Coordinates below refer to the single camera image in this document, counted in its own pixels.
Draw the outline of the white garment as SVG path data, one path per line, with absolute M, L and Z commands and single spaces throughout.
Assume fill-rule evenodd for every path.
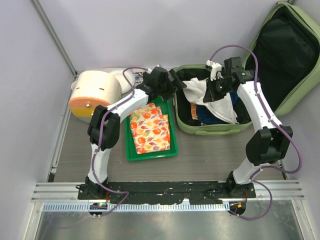
M 189 81 L 183 81 L 186 85 L 183 88 L 183 93 L 186 99 L 197 106 L 204 107 L 217 119 L 228 123 L 237 124 L 237 114 L 234 111 L 232 97 L 228 93 L 220 100 L 211 102 L 204 102 L 205 93 L 207 91 L 207 83 L 205 80 L 198 80 L 198 78 L 192 78 Z

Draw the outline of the floral orange cloth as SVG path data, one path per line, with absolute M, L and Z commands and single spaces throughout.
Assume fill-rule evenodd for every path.
M 133 111 L 129 115 L 129 126 L 138 155 L 171 149 L 169 116 L 154 103 Z

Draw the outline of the green hard-shell suitcase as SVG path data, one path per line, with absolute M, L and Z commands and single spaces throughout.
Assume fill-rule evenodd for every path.
M 320 81 L 320 26 L 301 7 L 285 1 L 270 11 L 242 61 L 249 80 L 237 88 L 237 122 L 206 124 L 192 118 L 182 90 L 173 100 L 179 128 L 195 135 L 236 134 L 249 125 L 271 127 Z

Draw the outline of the cream round drawer cabinet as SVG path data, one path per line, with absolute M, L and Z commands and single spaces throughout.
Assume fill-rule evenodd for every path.
M 121 85 L 110 73 L 99 70 L 82 72 L 71 85 L 68 106 L 72 114 L 89 123 L 98 105 L 107 107 L 122 96 Z

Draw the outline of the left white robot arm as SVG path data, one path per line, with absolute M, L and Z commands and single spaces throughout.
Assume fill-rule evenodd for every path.
M 142 74 L 143 82 L 131 88 L 131 92 L 109 106 L 98 105 L 93 112 L 87 134 L 91 143 L 90 170 L 85 183 L 79 185 L 80 200 L 100 200 L 107 192 L 107 167 L 112 148 L 120 137 L 122 121 L 133 111 L 161 97 L 169 100 L 178 90 L 186 88 L 176 72 L 156 66 L 145 69 Z

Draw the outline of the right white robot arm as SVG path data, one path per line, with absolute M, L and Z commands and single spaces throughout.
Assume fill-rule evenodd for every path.
M 283 159 L 288 151 L 293 130 L 272 112 L 256 70 L 245 70 L 240 57 L 231 57 L 224 64 L 208 60 L 210 77 L 206 80 L 203 102 L 215 102 L 235 92 L 243 102 L 254 127 L 254 135 L 245 146 L 246 158 L 226 179 L 226 193 L 241 198 L 254 177 L 265 167 Z

